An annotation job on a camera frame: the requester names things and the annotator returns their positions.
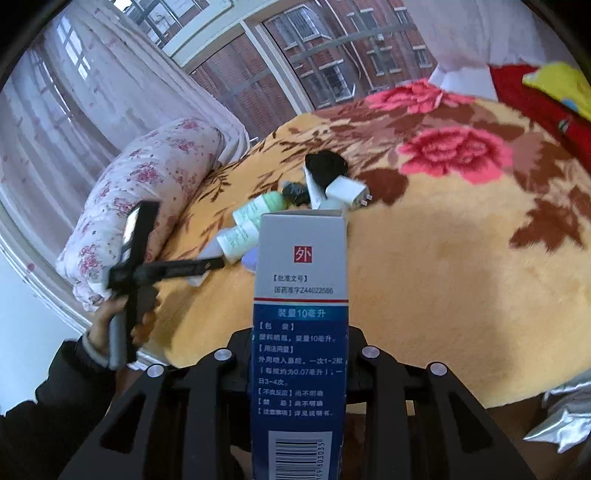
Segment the person's left hand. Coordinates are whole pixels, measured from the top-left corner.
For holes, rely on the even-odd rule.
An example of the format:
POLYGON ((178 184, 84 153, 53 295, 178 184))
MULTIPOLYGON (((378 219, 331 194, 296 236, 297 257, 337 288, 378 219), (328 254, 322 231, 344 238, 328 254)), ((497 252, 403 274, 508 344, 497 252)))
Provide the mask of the person's left hand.
MULTIPOLYGON (((119 313, 122 313, 127 303, 127 297, 111 298, 105 301, 95 312, 92 326, 88 332, 88 342, 94 350, 105 356, 109 356, 109 326, 111 321, 119 313)), ((147 343, 156 322, 156 312, 146 312, 142 320, 137 323, 131 332, 132 343, 141 347, 147 343)))

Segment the black sleeved left forearm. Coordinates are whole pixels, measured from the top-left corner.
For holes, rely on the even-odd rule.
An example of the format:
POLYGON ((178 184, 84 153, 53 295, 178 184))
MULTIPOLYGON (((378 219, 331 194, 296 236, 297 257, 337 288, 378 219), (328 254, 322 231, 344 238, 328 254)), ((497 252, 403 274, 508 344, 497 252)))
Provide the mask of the black sleeved left forearm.
POLYGON ((1 416, 1 477, 57 479, 100 423, 116 374, 87 334, 62 343, 35 398, 1 416))

